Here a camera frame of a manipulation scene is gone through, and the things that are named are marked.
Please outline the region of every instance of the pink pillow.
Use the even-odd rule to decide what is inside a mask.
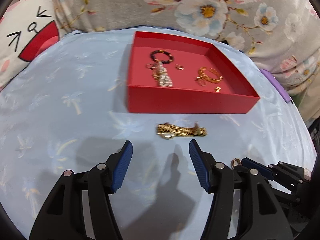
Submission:
[[[62,37],[52,0],[20,0],[0,20],[0,91]]]

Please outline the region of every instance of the floral fabric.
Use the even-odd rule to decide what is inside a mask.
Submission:
[[[67,32],[169,27],[228,44],[271,72],[290,95],[319,66],[320,19],[308,0],[55,0]]]

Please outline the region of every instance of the light blue bedsheet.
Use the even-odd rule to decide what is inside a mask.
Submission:
[[[136,30],[68,36],[0,93],[0,201],[26,237],[64,170],[88,171],[131,140],[133,157],[123,186],[110,197],[123,238],[200,239],[212,195],[195,174],[190,138],[161,139],[155,132],[159,123],[198,121],[209,133],[197,139],[201,149],[226,164],[249,157],[312,169],[316,152],[296,106],[284,102],[247,56],[206,38],[138,28],[215,44],[261,96],[248,114],[129,114],[126,76]]]

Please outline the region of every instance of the red tray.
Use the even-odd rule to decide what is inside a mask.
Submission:
[[[174,62],[164,65],[173,87],[160,87],[146,64],[150,53],[166,50]],[[157,59],[167,60],[162,53]],[[184,70],[175,68],[184,66]],[[223,76],[205,87],[195,81],[201,67],[214,68]],[[216,78],[209,72],[208,76]],[[213,44],[171,34],[136,32],[128,71],[128,109],[131,113],[245,114],[260,99],[246,78]],[[214,89],[220,86],[221,91]]]

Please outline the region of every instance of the gold chain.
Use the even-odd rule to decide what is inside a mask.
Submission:
[[[206,136],[207,130],[202,127],[200,128],[198,123],[195,123],[195,126],[192,128],[189,127],[180,127],[170,123],[162,123],[157,126],[157,134],[165,139],[172,139],[173,137],[197,137],[197,136]]]

